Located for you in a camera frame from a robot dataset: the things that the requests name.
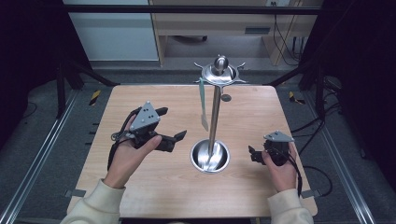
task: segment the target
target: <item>floor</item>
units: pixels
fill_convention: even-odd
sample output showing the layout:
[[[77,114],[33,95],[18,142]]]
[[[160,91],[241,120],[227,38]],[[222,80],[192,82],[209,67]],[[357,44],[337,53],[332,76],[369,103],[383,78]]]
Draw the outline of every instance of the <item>floor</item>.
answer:
[[[201,74],[193,63],[212,63],[218,54],[229,57],[234,65],[247,63],[240,71],[240,77],[250,85],[268,83],[293,68],[284,62],[272,66],[264,43],[257,37],[209,36],[206,42],[202,42],[200,38],[175,36],[169,39],[163,66],[145,64],[134,69],[98,67],[96,71],[123,84],[192,84]],[[290,56],[285,55],[285,58],[292,62]],[[17,214],[15,223],[59,223],[65,215],[70,198],[64,194],[74,189],[78,181],[111,93],[111,88],[85,75],[82,77],[86,83],[82,90],[72,91],[66,85],[69,104],[73,106],[67,111],[65,124],[53,135],[49,146],[43,146],[43,143],[47,143],[49,133],[56,131],[52,128],[59,121],[55,118],[57,95],[54,81],[30,92],[26,118],[21,120],[0,151],[0,211],[5,213],[13,197],[21,196],[23,201],[23,204],[13,207]],[[294,77],[276,88],[291,130],[316,117],[314,90],[300,91],[297,86],[299,78]],[[89,105],[92,94],[97,90],[101,93],[96,104]],[[291,91],[300,103],[290,100]],[[337,103],[336,94],[330,94],[326,100],[325,106],[330,108]],[[318,122],[295,133],[297,148],[303,148],[317,128]],[[50,149],[42,153],[43,147]],[[301,158],[304,165],[326,174],[305,168],[312,189],[326,193],[330,189],[326,176],[332,181],[331,193],[316,198],[316,223],[396,223],[396,194],[376,163],[361,158],[360,148],[342,115],[342,108],[329,110],[324,127],[309,142]],[[26,175],[33,173],[32,164],[40,164],[39,173]],[[31,177],[30,181],[24,179],[26,176]],[[23,181],[28,182],[25,193],[18,194]],[[250,222],[256,223],[256,218],[251,218]],[[268,217],[260,218],[260,223],[269,222]]]

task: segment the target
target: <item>metal frame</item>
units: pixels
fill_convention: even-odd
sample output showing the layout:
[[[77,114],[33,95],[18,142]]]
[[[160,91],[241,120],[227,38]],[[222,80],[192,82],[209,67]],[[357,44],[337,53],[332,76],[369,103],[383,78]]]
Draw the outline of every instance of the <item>metal frame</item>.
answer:
[[[225,6],[114,6],[114,5],[49,5],[42,6],[43,9],[54,10],[62,9],[67,12],[86,12],[86,13],[200,13],[200,14],[276,14],[276,15],[324,15],[330,13],[339,13],[344,10],[333,8],[324,9],[321,7],[225,7]],[[272,86],[277,86],[283,80],[294,77],[299,72],[304,71],[310,63],[301,64],[297,69],[288,73],[281,79],[277,79],[270,83]],[[58,79],[62,78],[62,70],[59,71]],[[69,105],[64,111],[64,114],[55,121],[47,139],[42,148],[40,148],[34,162],[32,163],[25,178],[22,180],[17,192],[14,194],[11,202],[8,204],[6,210],[0,216],[0,223],[13,223],[15,218],[23,206],[35,180],[37,179],[46,158],[50,154],[53,144],[56,141],[65,121],[67,120],[71,108],[77,98],[78,92],[73,91],[69,98]],[[310,105],[312,112],[315,114],[315,109]],[[361,192],[356,185],[352,175],[347,169],[341,155],[339,154],[330,134],[324,128],[324,141],[329,146],[329,154],[335,166],[337,173],[340,175],[341,181],[346,189],[346,194],[355,209],[358,219],[361,223],[375,223],[375,220],[364,201]]]
[[[35,160],[30,166],[28,172],[26,173],[24,179],[22,180],[20,186],[15,192],[14,196],[11,199],[11,202],[8,204],[7,208],[3,211],[0,216],[1,224],[13,223],[17,218],[18,213],[21,211],[21,208],[29,195],[30,190],[32,189],[35,181],[40,174],[40,171],[48,157],[48,155],[52,151],[52,147],[56,142],[56,139],[59,136],[64,124],[70,114],[70,111],[73,108],[73,105],[77,99],[78,91],[72,91],[71,95],[68,99],[68,106],[64,111],[64,114],[56,119],[51,130],[49,131],[49,135],[47,135],[46,140],[35,156]]]
[[[271,14],[322,15],[343,12],[322,7],[240,7],[240,6],[139,6],[139,5],[49,5],[44,9],[65,9],[85,13],[197,13],[197,14]]]
[[[314,100],[312,99],[311,94],[303,92],[303,95],[314,117],[316,115],[316,109],[313,103]],[[363,195],[361,194],[361,191],[359,190],[359,187],[356,184],[353,175],[349,172],[347,164],[344,162],[344,159],[342,158],[337,146],[332,140],[332,136],[330,135],[329,130],[326,128],[326,126],[323,127],[321,137],[325,145],[327,145],[326,148],[328,149],[330,159],[332,160],[332,164],[334,165],[334,169],[340,177],[341,183],[343,184],[346,191],[346,195],[352,203],[352,207],[355,210],[356,216],[358,217],[359,221],[364,224],[374,224],[375,219],[370,211],[370,208],[367,206],[366,201],[364,201]]]

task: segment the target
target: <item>gray floor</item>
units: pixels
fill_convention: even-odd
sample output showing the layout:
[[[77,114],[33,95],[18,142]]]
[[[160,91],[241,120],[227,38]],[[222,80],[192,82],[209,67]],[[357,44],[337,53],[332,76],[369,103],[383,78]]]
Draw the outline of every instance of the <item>gray floor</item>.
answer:
[[[245,69],[240,71],[241,78],[252,85],[268,83],[292,69],[293,66],[284,63],[280,66],[272,66],[268,55],[264,52],[264,45],[259,37],[244,39],[210,36],[206,42],[201,42],[199,39],[174,37],[169,39],[163,67],[150,65],[118,70],[106,70],[102,67],[97,71],[105,77],[122,83],[189,84],[200,76],[200,69],[193,63],[212,63],[219,53],[228,56],[234,65],[246,62]],[[67,91],[70,95],[77,94],[76,103],[26,198],[18,218],[62,219],[65,215],[70,199],[64,197],[64,191],[73,189],[78,181],[97,129],[97,123],[100,122],[111,93],[111,88],[86,76],[83,76],[83,79],[86,82],[83,90]],[[279,100],[291,130],[301,127],[315,116],[310,104],[300,105],[289,100],[289,91],[293,91],[297,99],[312,102],[314,94],[311,91],[299,91],[296,85],[298,80],[299,77],[295,77],[277,87]],[[96,90],[101,90],[101,94],[96,105],[91,106],[89,101]],[[327,100],[326,106],[337,101],[334,96]],[[7,207],[17,191],[55,122],[57,112],[55,82],[51,81],[31,91],[29,101],[37,105],[35,113],[21,120],[12,137],[0,151],[0,211]],[[33,104],[29,104],[26,114],[34,108]],[[295,135],[310,134],[316,127],[314,125]],[[346,187],[340,181],[340,175],[330,158],[329,147],[324,141],[325,131],[331,134],[336,149],[346,162],[376,223],[396,223],[395,192],[389,187],[375,162],[361,158],[354,135],[345,118],[338,111],[326,117],[325,129],[314,138],[302,154],[304,165],[318,167],[333,182],[333,190],[329,196],[316,198],[318,214],[314,217],[315,222],[361,223],[348,198]],[[307,137],[296,136],[295,138],[297,148],[301,148],[307,141]],[[322,192],[327,190],[329,184],[323,175],[309,169],[305,172],[312,189],[320,189]],[[269,218],[263,217],[261,222],[269,223]]]

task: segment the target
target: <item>black curtain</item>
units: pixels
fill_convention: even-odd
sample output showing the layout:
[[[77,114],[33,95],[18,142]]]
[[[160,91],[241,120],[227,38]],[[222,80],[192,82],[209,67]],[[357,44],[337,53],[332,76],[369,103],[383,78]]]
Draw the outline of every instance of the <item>black curtain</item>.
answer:
[[[0,1],[0,148],[21,120],[29,91],[55,79],[61,62],[92,70],[68,13],[46,4],[63,1]],[[72,69],[67,76],[79,78]]]
[[[318,64],[325,76],[338,77],[343,89],[339,100],[362,150],[374,159],[396,190],[396,2],[349,1],[343,21],[320,53]],[[337,6],[336,1],[325,4]],[[342,15],[319,18],[311,43],[307,43],[304,59],[308,60]],[[304,74],[305,80],[315,80],[316,74]]]

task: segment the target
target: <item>white wall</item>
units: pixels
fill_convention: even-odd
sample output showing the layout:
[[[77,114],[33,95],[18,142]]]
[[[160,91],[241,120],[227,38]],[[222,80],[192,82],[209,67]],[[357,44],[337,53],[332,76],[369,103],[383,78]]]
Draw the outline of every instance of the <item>white wall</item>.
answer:
[[[147,5],[148,0],[64,0],[65,4]],[[69,13],[90,61],[158,61],[148,13]]]

